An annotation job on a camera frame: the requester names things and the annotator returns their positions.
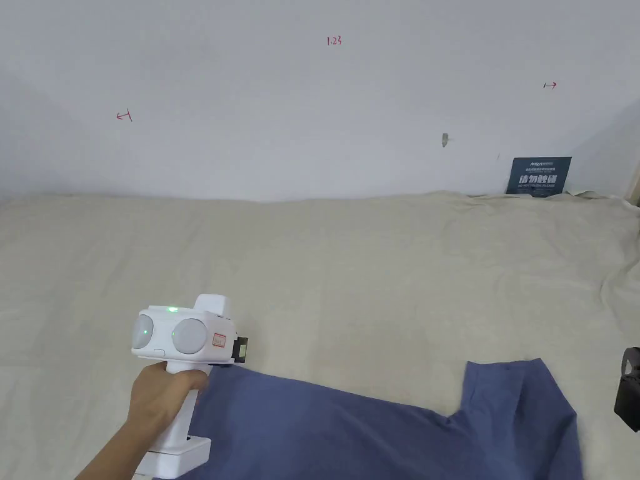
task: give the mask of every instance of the beige bed sheet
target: beige bed sheet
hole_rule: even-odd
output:
[[[4,205],[0,478],[78,473],[125,419],[137,312],[201,292],[232,299],[248,368],[442,414],[467,360],[541,357],[586,477],[634,477],[640,440],[612,407],[640,344],[639,218],[568,195]]]

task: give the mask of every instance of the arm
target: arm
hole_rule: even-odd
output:
[[[166,362],[145,367],[131,389],[127,421],[76,480],[131,480],[142,457],[171,424],[189,390],[207,385],[199,370],[170,374]]]

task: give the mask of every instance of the dark blue sign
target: dark blue sign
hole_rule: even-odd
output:
[[[550,196],[562,193],[571,157],[519,157],[513,159],[507,193]]]

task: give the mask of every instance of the white handheld device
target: white handheld device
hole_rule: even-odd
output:
[[[166,371],[202,370],[212,365],[244,363],[248,339],[238,337],[222,295],[201,294],[193,308],[142,310],[133,326],[131,352],[140,358],[166,360]],[[140,462],[136,473],[177,478],[209,459],[211,440],[188,436],[198,392],[192,390],[180,412]]]

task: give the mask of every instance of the white wall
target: white wall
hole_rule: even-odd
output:
[[[499,193],[514,156],[573,155],[572,186],[623,195],[639,19],[637,0],[4,0],[0,194]]]

